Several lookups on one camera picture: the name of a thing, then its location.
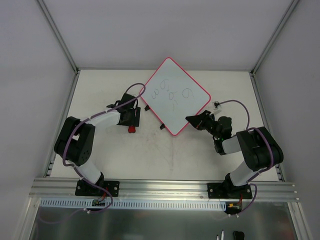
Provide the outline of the red whiteboard eraser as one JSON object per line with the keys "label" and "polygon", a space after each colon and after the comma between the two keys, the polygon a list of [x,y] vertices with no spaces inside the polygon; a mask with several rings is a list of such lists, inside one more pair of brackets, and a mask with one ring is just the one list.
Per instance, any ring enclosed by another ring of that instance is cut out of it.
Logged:
{"label": "red whiteboard eraser", "polygon": [[136,127],[134,125],[128,127],[128,133],[134,134],[136,132]]}

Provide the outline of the pink framed whiteboard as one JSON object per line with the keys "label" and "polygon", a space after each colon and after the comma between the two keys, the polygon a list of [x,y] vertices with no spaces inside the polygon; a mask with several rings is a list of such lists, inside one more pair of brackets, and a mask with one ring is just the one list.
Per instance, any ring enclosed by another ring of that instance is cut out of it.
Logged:
{"label": "pink framed whiteboard", "polygon": [[211,102],[210,93],[171,57],[167,57],[141,89],[141,98],[173,136]]}

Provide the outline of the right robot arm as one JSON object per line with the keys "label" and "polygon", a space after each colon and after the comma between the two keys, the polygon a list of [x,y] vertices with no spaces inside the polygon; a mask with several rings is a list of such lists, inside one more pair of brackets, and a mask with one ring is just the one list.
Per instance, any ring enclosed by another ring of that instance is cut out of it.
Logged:
{"label": "right robot arm", "polygon": [[221,156],[242,153],[243,162],[212,190],[214,194],[235,198],[248,186],[248,182],[284,160],[281,147],[264,126],[252,127],[232,135],[230,117],[221,116],[216,120],[213,113],[205,110],[185,119],[196,130],[205,130],[212,135],[214,149]]}

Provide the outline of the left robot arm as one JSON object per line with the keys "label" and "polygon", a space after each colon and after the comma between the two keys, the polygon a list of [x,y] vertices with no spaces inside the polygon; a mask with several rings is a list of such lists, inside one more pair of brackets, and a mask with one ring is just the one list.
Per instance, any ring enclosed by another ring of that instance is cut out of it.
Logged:
{"label": "left robot arm", "polygon": [[101,194],[105,188],[103,173],[90,160],[95,134],[113,126],[128,127],[128,132],[133,134],[139,127],[140,113],[138,98],[124,93],[120,100],[90,117],[65,119],[54,152],[62,158],[64,166],[79,174],[93,195]]}

